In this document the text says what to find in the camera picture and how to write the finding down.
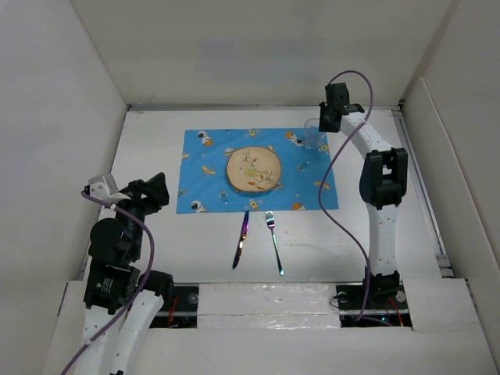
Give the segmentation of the clear plastic cup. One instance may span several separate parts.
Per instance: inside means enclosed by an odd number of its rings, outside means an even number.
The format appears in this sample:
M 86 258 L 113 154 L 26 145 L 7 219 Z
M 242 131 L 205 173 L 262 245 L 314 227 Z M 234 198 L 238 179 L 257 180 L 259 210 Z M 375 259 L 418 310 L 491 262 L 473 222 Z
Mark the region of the clear plastic cup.
M 319 150 L 323 147 L 326 134 L 321 132 L 320 119 L 311 118 L 304 123 L 304 144 L 305 147 Z

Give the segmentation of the blue space-print cloth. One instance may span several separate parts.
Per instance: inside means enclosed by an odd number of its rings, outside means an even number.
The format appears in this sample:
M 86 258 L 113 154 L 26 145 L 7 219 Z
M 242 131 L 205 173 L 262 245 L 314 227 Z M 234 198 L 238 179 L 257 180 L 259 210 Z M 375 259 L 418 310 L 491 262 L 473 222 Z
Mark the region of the blue space-print cloth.
M 269 148 L 280 158 L 282 174 L 273 190 L 244 193 L 229 184 L 229 156 L 249 146 Z M 177 213 L 338 209 L 334 175 L 327 171 L 329 164 L 327 140 L 319 150 L 307 148 L 302 128 L 187 130 Z

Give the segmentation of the beige bird-pattern plate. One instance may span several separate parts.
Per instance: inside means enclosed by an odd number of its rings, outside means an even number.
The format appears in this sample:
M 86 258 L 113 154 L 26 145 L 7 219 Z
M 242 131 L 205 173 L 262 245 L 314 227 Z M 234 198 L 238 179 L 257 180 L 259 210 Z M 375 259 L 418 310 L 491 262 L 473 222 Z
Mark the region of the beige bird-pattern plate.
M 273 190 L 280 182 L 282 164 L 278 155 L 262 146 L 249 146 L 234 151 L 227 160 L 229 184 L 244 193 Z

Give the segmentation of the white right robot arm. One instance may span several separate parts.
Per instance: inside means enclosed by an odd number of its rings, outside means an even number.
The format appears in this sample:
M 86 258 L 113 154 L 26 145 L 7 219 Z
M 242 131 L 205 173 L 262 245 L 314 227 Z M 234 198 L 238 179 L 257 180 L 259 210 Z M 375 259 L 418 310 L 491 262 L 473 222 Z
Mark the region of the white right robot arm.
M 365 276 L 356 297 L 362 306 L 377 308 L 400 287 L 395 227 L 398 207 L 407 192 L 408 153 L 378 134 L 366 118 L 371 111 L 350 102 L 345 83 L 329 83 L 325 92 L 326 101 L 320 103 L 320 131 L 342 132 L 364 158 L 359 193 L 369 217 L 370 249 L 363 253 Z

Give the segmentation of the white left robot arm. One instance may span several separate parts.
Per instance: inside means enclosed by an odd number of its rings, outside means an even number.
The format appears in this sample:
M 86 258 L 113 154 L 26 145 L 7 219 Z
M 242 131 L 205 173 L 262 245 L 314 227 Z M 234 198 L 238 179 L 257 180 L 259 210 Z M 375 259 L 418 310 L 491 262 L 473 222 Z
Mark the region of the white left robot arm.
M 125 374 L 156 314 L 174 300 L 173 276 L 152 268 L 155 240 L 145 225 L 169 204 L 166 178 L 157 173 L 119 189 L 107 173 L 81 195 L 115 215 L 91 228 L 82 344 L 62 373 Z

